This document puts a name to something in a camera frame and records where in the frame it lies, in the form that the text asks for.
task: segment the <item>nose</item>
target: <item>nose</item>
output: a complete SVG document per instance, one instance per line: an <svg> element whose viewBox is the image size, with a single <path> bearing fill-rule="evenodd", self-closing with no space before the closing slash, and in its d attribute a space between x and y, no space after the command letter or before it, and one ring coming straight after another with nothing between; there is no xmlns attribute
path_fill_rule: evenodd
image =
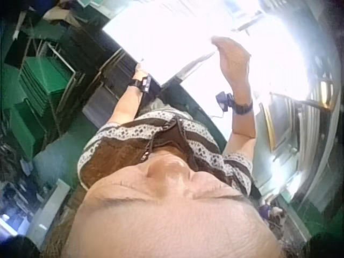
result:
<svg viewBox="0 0 344 258"><path fill-rule="evenodd" d="M181 158L174 155L156 157L149 165L147 177L153 178L168 193L183 193L191 170Z"/></svg>

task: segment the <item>wrist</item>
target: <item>wrist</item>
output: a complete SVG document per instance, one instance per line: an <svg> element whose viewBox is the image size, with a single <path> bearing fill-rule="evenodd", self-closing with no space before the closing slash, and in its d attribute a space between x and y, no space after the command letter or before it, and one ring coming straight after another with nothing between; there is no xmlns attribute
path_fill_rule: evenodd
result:
<svg viewBox="0 0 344 258"><path fill-rule="evenodd" d="M238 105L249 105L252 102L251 88L248 83L232 87L234 101Z"/></svg>
<svg viewBox="0 0 344 258"><path fill-rule="evenodd" d="M142 96L142 91L136 86L128 86L127 91L132 92L137 96Z"/></svg>
<svg viewBox="0 0 344 258"><path fill-rule="evenodd" d="M147 77L147 76L148 76L148 74L145 73L144 71L136 71L134 76L133 76L133 79L142 81L143 78Z"/></svg>

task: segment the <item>green crate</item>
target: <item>green crate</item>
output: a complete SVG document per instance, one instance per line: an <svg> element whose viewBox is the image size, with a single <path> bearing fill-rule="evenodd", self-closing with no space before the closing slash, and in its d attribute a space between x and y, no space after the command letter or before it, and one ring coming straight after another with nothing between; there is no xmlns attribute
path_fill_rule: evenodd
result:
<svg viewBox="0 0 344 258"><path fill-rule="evenodd" d="M10 128L29 160L42 150L45 128L42 128L25 101L11 109Z"/></svg>

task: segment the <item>black watch strap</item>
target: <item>black watch strap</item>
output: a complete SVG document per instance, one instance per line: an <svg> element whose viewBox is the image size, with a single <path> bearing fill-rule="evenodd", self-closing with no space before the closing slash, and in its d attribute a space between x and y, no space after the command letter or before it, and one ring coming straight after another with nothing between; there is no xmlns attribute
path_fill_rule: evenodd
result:
<svg viewBox="0 0 344 258"><path fill-rule="evenodd" d="M253 108L253 102L249 105L239 105L234 101L232 94L225 94L223 91L216 95L216 101L223 112L227 112L228 108L232 108L236 114L243 115L250 112Z"/></svg>
<svg viewBox="0 0 344 258"><path fill-rule="evenodd" d="M151 80L152 78L149 75L146 77L143 77L142 81L139 81L137 79L132 79L129 86L135 86L139 88L141 92L148 93L149 87L151 86Z"/></svg>
<svg viewBox="0 0 344 258"><path fill-rule="evenodd" d="M137 79L132 79L129 83L129 86L135 86L139 89L141 89L142 82Z"/></svg>
<svg viewBox="0 0 344 258"><path fill-rule="evenodd" d="M233 109L236 114L247 114L253 108L253 101L249 105L239 105L235 102L234 96L230 93L227 94L228 106Z"/></svg>

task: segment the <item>forehead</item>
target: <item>forehead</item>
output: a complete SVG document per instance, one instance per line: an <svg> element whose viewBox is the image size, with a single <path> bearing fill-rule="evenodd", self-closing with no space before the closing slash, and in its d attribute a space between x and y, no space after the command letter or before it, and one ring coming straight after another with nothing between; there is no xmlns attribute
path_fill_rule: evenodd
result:
<svg viewBox="0 0 344 258"><path fill-rule="evenodd" d="M100 209L79 219L74 235L94 255L106 250L119 257L146 252L150 252L147 257L203 257L204 253L207 257L230 257L229 253L243 251L242 247L251 252L249 249L258 248L262 240L269 240L266 226L257 223L249 206L235 201L132 203Z"/></svg>

